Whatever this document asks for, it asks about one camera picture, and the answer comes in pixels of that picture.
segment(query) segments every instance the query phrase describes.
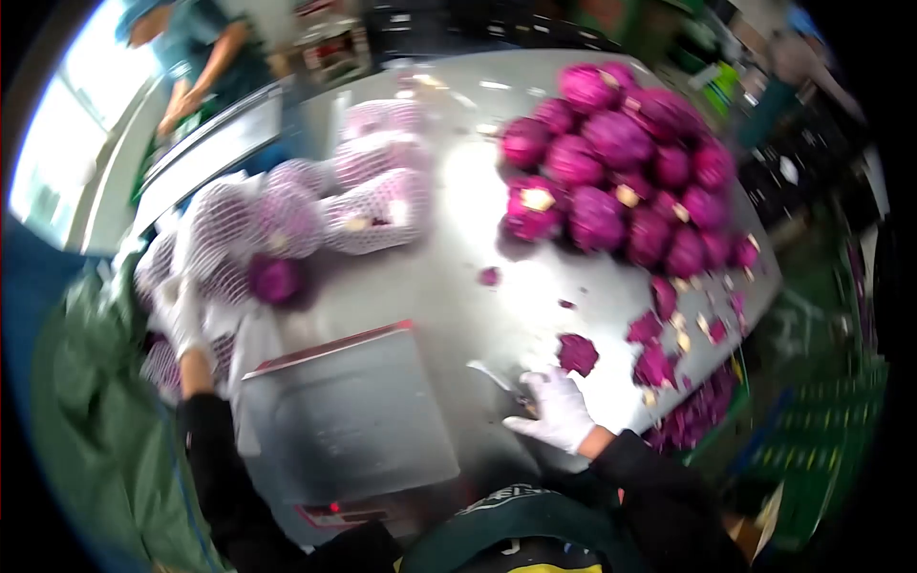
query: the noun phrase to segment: worker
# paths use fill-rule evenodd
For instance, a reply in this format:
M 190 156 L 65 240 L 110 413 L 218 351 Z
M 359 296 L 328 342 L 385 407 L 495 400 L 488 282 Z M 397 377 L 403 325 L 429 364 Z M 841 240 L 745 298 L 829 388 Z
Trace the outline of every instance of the worker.
M 382 523 L 370 522 L 307 555 L 274 522 L 238 455 L 229 404 L 214 395 L 214 355 L 202 333 L 196 289 L 176 277 L 155 294 L 156 313 L 179 360 L 178 420 L 197 499 L 216 549 L 239 573 L 748 570 L 701 477 L 660 456 L 633 432 L 615 435 L 594 423 L 575 382 L 559 369 L 523 375 L 539 419 L 510 417 L 503 423 L 589 459 L 590 469 L 577 478 L 612 491 L 603 498 L 607 503 L 600 507 L 514 484 L 405 549 Z
M 856 99 L 828 71 L 825 65 L 828 49 L 809 14 L 791 6 L 787 22 L 788 29 L 775 34 L 768 44 L 765 60 L 765 71 L 769 72 L 768 86 L 738 130 L 738 143 L 743 149 L 753 149 L 764 142 L 778 119 L 797 101 L 796 94 L 802 85 L 809 80 L 852 117 L 861 123 L 866 121 Z
M 215 0 L 127 0 L 115 37 L 131 48 L 149 44 L 173 80 L 169 105 L 157 133 L 177 123 L 213 96 L 226 107 L 271 82 L 260 49 L 250 42 L 245 19 L 230 19 Z

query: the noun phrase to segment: white foam mesh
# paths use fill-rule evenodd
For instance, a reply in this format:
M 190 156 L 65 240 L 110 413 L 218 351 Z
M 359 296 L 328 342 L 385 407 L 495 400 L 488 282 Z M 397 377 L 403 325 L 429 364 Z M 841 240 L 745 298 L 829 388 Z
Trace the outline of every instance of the white foam mesh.
M 134 289 L 140 305 L 153 308 L 153 293 L 171 276 L 172 252 L 175 250 L 175 230 L 160 233 L 149 244 L 147 252 L 134 268 Z
M 381 131 L 337 146 L 332 163 L 337 184 L 352 189 L 399 167 L 426 171 L 430 155 L 425 142 L 415 134 Z
M 156 386 L 163 400 L 169 403 L 178 402 L 182 374 L 175 359 L 175 352 L 168 342 L 159 340 L 153 343 L 140 372 Z
M 229 378 L 229 367 L 232 365 L 232 353 L 236 349 L 236 336 L 225 335 L 213 342 L 214 356 L 216 357 L 216 370 L 214 370 L 214 384 L 223 384 Z
M 179 226 L 173 274 L 205 279 L 234 242 L 255 242 L 252 203 L 238 182 L 216 180 L 197 192 Z
M 303 170 L 286 163 L 271 170 L 256 202 L 257 240 L 274 257 L 301 259 L 321 245 L 323 224 Z
M 362 138 L 377 131 L 424 133 L 426 110 L 409 99 L 371 100 L 350 107 L 344 115 L 340 140 Z
M 347 193 L 328 197 L 320 203 L 326 245 L 362 255 L 410 243 L 429 222 L 429 194 L 425 173 L 395 169 Z
M 216 358 L 214 385 L 222 386 L 229 379 L 232 355 L 236 349 L 236 337 L 233 335 L 221 336 L 211 345 Z M 140 373 L 152 382 L 165 402 L 178 403 L 182 395 L 182 373 L 175 352 L 167 341 L 159 340 L 153 343 Z
M 321 195 L 334 182 L 328 169 L 323 161 L 287 160 L 268 172 L 265 186 L 298 183 L 312 194 Z
M 249 277 L 241 265 L 223 259 L 210 275 L 201 281 L 198 290 L 208 301 L 236 306 L 251 298 Z

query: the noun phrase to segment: worker's arm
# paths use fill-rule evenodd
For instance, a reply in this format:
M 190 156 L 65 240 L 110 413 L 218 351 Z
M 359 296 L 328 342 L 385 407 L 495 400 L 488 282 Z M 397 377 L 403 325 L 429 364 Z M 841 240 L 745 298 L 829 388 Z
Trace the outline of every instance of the worker's arm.
M 821 60 L 816 58 L 812 61 L 809 76 L 818 87 L 833 97 L 854 119 L 860 123 L 866 123 L 866 116 L 863 115 L 863 110 L 854 99 L 854 96 L 841 87 L 841 84 L 831 75 L 831 72 L 828 71 L 828 68 Z
M 223 75 L 226 68 L 236 58 L 239 49 L 249 38 L 249 25 L 242 20 L 230 23 L 214 42 L 214 49 L 204 66 L 204 71 L 197 78 L 190 93 L 197 93 L 200 98 L 210 93 L 216 80 Z
M 723 529 L 718 504 L 701 477 L 651 450 L 630 430 L 615 435 L 594 423 L 576 383 L 562 373 L 524 375 L 539 418 L 511 417 L 510 429 L 591 461 L 599 478 L 624 490 L 622 514 L 657 573 L 744 571 L 748 564 Z
M 179 108 L 182 106 L 184 96 L 191 89 L 191 83 L 181 78 L 172 86 L 172 93 L 169 97 L 169 104 L 166 106 L 166 113 L 162 115 L 162 120 L 156 129 L 161 138 L 169 135 L 175 129 L 175 123 L 182 117 L 178 115 Z
M 183 24 L 187 26 L 190 36 L 202 44 L 213 46 L 213 49 L 194 86 L 182 99 L 182 116 L 200 107 L 216 81 L 232 65 L 250 35 L 245 20 L 230 20 L 214 0 L 193 0 L 187 20 Z
M 170 279 L 156 298 L 157 313 L 169 325 L 167 336 L 179 356 L 178 422 L 197 500 L 216 549 L 239 573 L 313 573 L 350 566 L 391 571 L 400 551 L 378 522 L 339 534 L 308 556 L 287 538 L 255 491 L 236 450 L 229 403 L 214 395 L 214 359 L 201 331 L 201 306 L 193 285 Z

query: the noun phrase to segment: window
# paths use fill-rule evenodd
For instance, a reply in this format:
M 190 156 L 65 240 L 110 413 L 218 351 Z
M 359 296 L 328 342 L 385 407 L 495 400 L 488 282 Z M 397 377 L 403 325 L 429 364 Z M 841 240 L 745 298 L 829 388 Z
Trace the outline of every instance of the window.
M 105 0 L 90 17 L 42 96 L 19 155 L 10 208 L 58 247 L 110 130 L 158 69 L 149 48 L 115 42 L 123 10 L 124 0 Z

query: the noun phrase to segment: white glove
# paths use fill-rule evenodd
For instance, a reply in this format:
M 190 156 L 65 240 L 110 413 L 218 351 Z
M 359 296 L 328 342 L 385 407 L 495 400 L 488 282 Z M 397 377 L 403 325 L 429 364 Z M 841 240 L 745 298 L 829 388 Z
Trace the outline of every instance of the white glove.
M 197 348 L 210 360 L 211 369 L 215 368 L 213 349 L 204 337 L 204 313 L 194 282 L 170 277 L 155 291 L 154 304 L 176 360 L 181 360 L 188 350 Z
M 519 434 L 576 454 L 582 441 L 595 427 L 576 382 L 558 368 L 550 369 L 547 373 L 526 372 L 519 377 L 519 381 L 532 389 L 541 417 L 530 420 L 511 416 L 503 420 L 503 425 Z

